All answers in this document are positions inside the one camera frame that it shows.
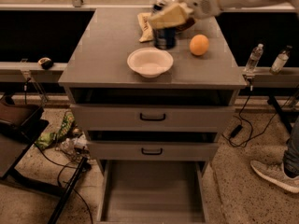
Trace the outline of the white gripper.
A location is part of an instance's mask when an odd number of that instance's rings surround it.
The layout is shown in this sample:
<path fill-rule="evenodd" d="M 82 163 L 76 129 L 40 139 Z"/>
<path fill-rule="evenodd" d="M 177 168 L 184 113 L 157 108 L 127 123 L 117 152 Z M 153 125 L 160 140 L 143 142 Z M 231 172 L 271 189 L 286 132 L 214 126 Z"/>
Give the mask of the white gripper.
<path fill-rule="evenodd" d="M 196 19 L 205 19 L 221 14 L 221 0 L 185 0 L 166 6 L 154 5 L 148 18 L 154 30 L 177 27 L 193 14 Z"/>

